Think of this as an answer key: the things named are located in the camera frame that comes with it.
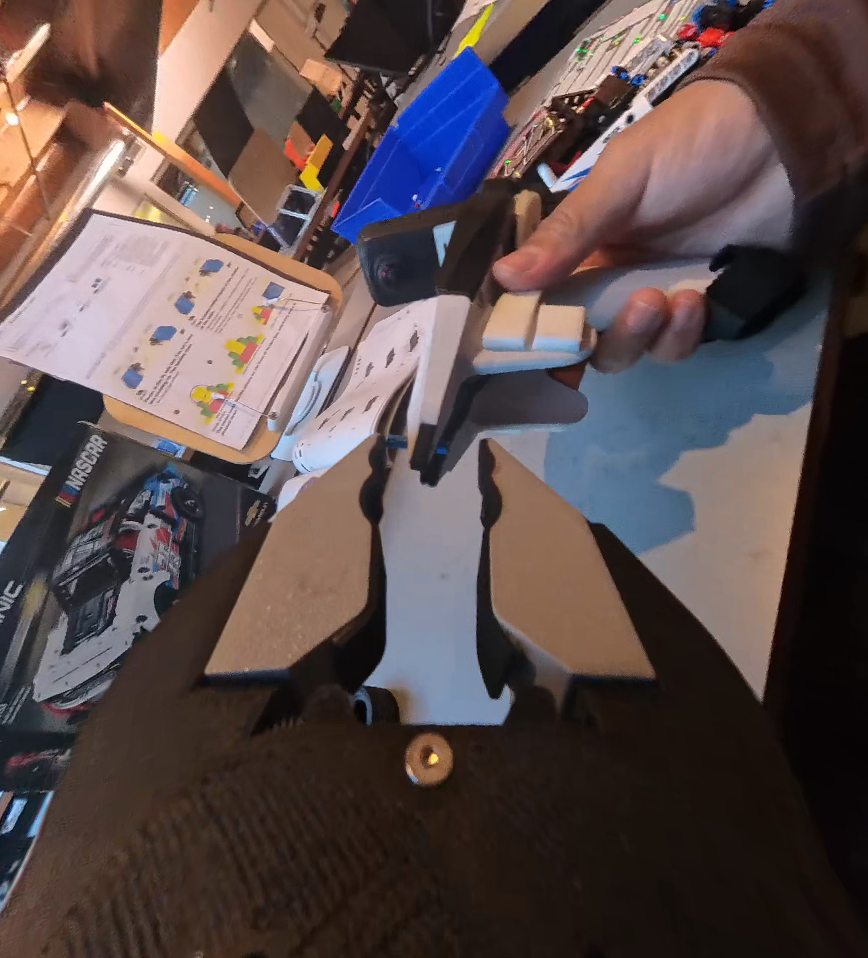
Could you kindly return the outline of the yellow toy brick block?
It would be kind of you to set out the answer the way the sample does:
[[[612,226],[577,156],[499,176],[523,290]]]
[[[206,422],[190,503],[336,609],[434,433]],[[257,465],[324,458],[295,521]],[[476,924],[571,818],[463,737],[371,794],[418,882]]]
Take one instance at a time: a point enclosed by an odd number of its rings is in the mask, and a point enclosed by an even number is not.
[[[324,186],[320,183],[320,173],[324,164],[330,158],[333,146],[332,139],[323,135],[303,163],[300,169],[299,179],[308,191],[317,194],[323,192]]]

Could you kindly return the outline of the blue plastic bin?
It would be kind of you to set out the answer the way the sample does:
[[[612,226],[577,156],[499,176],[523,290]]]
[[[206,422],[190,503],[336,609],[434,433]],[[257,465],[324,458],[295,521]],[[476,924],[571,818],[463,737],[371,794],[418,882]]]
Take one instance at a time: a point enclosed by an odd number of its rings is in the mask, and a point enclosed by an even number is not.
[[[355,244],[372,223],[469,198],[511,134],[508,104],[488,66],[465,49],[389,127],[332,232]]]

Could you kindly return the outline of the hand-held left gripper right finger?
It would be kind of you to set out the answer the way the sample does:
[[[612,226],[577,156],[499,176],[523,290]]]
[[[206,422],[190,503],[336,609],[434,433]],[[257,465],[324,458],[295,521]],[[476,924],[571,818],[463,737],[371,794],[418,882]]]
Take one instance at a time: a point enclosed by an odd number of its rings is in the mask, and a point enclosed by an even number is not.
[[[495,440],[478,448],[476,653],[493,700],[650,688],[655,668],[589,523]]]

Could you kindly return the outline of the white stand base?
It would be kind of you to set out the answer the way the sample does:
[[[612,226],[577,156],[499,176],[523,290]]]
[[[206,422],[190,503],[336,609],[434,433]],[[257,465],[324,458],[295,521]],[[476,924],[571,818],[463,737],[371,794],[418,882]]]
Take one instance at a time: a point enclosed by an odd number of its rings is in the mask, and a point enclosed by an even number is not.
[[[289,458],[290,450],[307,424],[327,408],[350,354],[351,348],[345,346],[324,353],[316,362],[284,428],[282,439],[275,450],[276,458]]]

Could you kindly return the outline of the person's right forearm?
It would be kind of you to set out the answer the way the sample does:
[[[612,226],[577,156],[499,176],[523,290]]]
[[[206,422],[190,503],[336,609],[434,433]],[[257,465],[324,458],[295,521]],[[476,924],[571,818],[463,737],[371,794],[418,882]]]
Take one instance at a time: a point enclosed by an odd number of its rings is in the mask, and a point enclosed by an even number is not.
[[[683,87],[752,102],[806,215],[868,222],[868,1],[776,2]]]

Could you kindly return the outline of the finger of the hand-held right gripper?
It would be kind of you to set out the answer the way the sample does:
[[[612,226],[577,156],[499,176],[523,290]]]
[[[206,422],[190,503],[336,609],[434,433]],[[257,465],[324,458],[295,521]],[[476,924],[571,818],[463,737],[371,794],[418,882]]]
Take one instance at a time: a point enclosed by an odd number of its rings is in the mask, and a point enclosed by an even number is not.
[[[590,353],[598,333],[582,305],[540,305],[536,314],[535,351]]]
[[[586,405],[553,373],[593,353],[535,351],[541,293],[505,293],[494,305],[461,294],[436,298],[429,339],[407,411],[407,434],[437,425],[450,443],[447,468],[484,433],[519,434],[573,425]]]

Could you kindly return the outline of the toy race car model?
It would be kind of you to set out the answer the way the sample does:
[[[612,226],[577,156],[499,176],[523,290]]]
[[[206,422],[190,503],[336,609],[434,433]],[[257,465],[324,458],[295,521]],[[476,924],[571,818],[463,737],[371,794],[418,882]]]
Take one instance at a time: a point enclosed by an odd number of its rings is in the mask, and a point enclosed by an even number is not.
[[[770,1],[655,1],[575,42],[489,174],[569,193],[618,134],[665,102]]]

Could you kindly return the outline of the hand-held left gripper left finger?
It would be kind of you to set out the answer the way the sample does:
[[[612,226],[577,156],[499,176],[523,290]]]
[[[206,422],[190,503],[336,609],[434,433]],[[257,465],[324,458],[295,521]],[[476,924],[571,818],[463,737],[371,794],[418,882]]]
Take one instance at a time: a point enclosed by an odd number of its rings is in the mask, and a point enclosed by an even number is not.
[[[366,683],[385,647],[386,475],[385,441],[369,436],[279,510],[206,679]]]

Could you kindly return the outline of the grey desk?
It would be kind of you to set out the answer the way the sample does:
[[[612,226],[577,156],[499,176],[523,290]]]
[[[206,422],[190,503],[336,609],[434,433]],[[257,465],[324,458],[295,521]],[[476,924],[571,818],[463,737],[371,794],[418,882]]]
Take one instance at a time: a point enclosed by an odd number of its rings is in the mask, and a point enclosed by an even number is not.
[[[573,390],[586,405],[573,425],[484,433],[435,486],[387,467],[385,647],[368,679],[393,678],[421,721],[469,724],[485,714],[476,653],[482,440],[497,441],[588,523],[607,526],[662,582],[688,585],[688,598],[714,572],[700,546],[727,557],[727,572],[707,587],[726,587],[740,613],[755,613],[741,638],[770,644],[834,306],[830,274],[805,270],[803,297],[754,336],[708,342],[679,365],[587,374]]]

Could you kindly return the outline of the toy car kit box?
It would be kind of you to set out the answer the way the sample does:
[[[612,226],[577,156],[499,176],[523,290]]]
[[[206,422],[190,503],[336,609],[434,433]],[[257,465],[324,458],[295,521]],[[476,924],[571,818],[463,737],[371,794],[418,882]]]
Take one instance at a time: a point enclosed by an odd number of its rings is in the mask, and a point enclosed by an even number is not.
[[[0,551],[0,791],[55,787],[132,648],[275,509],[233,478],[77,426]]]

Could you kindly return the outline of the cardboard sheet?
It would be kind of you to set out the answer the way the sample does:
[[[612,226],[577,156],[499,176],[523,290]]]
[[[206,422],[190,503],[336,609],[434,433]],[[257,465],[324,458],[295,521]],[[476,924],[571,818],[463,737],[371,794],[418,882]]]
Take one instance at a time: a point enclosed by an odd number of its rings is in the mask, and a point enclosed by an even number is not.
[[[296,176],[296,166],[287,157],[284,145],[256,128],[238,155],[228,181],[247,205],[261,213],[296,182]]]

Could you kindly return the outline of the printed instruction sheet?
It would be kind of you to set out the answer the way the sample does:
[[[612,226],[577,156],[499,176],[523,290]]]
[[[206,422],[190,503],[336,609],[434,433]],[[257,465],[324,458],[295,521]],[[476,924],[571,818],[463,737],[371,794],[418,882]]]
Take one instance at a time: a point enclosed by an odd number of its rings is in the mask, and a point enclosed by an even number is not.
[[[270,455],[336,283],[243,240],[89,209],[0,312],[0,358],[231,463]]]

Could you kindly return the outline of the thick instruction booklet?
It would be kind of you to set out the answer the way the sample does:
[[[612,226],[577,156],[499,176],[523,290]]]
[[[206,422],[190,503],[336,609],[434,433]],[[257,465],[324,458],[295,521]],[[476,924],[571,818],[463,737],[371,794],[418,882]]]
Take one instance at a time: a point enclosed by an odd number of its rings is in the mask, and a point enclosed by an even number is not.
[[[394,409],[416,376],[436,313],[436,299],[407,305],[382,320],[358,346],[346,387],[296,434],[296,476],[277,497],[286,508],[301,489],[366,440],[385,432]]]

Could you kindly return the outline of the person's right hand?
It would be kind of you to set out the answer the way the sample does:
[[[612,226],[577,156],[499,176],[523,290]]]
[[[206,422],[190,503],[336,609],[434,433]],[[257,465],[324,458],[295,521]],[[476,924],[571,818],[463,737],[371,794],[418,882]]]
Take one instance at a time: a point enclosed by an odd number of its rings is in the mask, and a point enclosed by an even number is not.
[[[508,291],[535,291],[577,271],[710,259],[728,245],[787,250],[793,223],[787,171],[753,101],[700,80],[615,137],[493,274]]]

